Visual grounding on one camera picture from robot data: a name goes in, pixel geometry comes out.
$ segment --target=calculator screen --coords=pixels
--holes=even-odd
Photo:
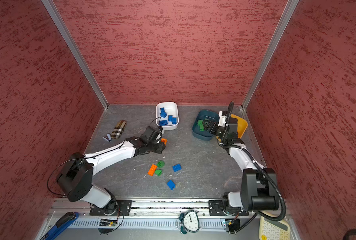
[[[278,228],[282,228],[283,230],[287,231],[287,226],[285,224],[283,224],[283,223],[271,221],[271,220],[269,220],[267,218],[265,218],[265,221],[271,223],[272,225],[277,226]]]

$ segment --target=dark blue plastic container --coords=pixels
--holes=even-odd
[[[209,110],[201,110],[198,113],[197,118],[195,119],[194,125],[193,125],[193,135],[196,138],[199,138],[200,140],[204,141],[210,141],[214,135],[207,131],[200,131],[200,127],[198,126],[198,120],[204,120],[205,118],[209,120],[213,120],[214,122],[219,122],[219,116],[218,113],[209,111]]]

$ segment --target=yellow plastic container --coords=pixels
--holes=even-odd
[[[243,133],[245,133],[246,128],[248,127],[248,123],[246,122],[246,120],[241,117],[238,117],[237,115],[231,114],[231,117],[238,119],[238,138],[241,138],[243,136]]]

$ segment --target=white plastic container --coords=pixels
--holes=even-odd
[[[164,112],[167,113],[165,118],[161,117],[161,108],[164,108]],[[178,106],[174,102],[165,102],[165,103],[158,103],[156,105],[156,118],[161,117],[162,120],[167,120],[169,115],[172,115],[173,118],[177,118],[177,124],[172,124],[172,122],[168,122],[167,125],[162,126],[164,130],[174,130],[178,127],[179,123],[179,116],[178,116]],[[156,119],[156,124],[159,126],[159,118]]]

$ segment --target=clock face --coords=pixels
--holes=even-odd
[[[182,223],[186,230],[189,232],[197,232],[200,228],[198,215],[194,210],[191,210],[186,213]]]

